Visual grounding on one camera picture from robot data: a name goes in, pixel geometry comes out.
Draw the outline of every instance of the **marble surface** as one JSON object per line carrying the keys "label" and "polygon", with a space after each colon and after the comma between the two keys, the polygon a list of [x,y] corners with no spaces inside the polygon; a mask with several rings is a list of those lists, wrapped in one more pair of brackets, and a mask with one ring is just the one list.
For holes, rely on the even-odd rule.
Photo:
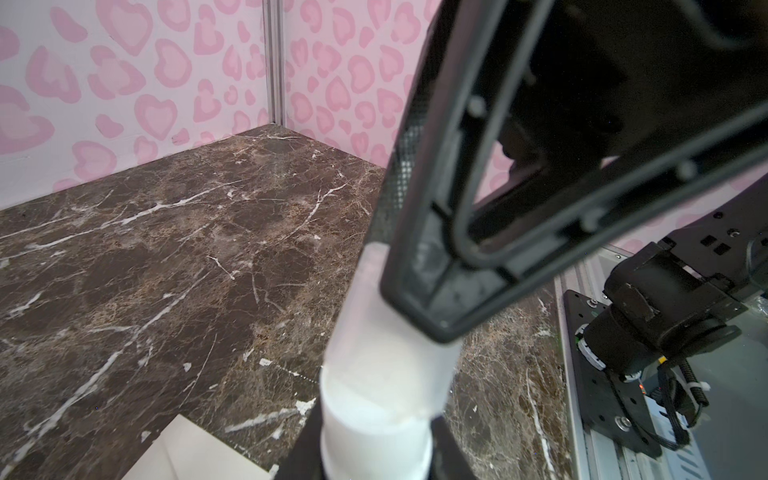
{"label": "marble surface", "polygon": [[[382,175],[267,125],[0,212],[0,478],[121,478],[179,413],[278,465]],[[551,292],[467,339],[479,478],[570,476]]]}

